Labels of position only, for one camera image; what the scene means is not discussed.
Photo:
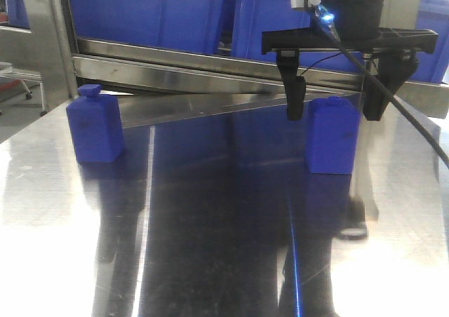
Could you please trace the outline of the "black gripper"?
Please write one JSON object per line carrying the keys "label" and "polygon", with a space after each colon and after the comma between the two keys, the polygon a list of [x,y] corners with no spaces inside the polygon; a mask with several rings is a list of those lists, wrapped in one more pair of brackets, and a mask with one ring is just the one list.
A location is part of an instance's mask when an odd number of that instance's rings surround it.
{"label": "black gripper", "polygon": [[[330,19],[325,26],[324,10],[315,6],[310,27],[262,33],[262,52],[276,51],[276,66],[286,94],[286,113],[289,121],[299,121],[303,115],[306,81],[297,71],[298,50],[334,48],[337,40],[350,50],[364,51],[376,48],[403,49],[420,45],[421,32],[416,29],[381,27],[384,0],[324,0],[337,10],[337,25]],[[419,60],[414,50],[383,53],[378,57],[377,74],[380,83],[395,95],[398,89],[415,73]],[[368,78],[363,83],[365,93],[363,115],[368,121],[380,121],[389,104],[385,94]]]}

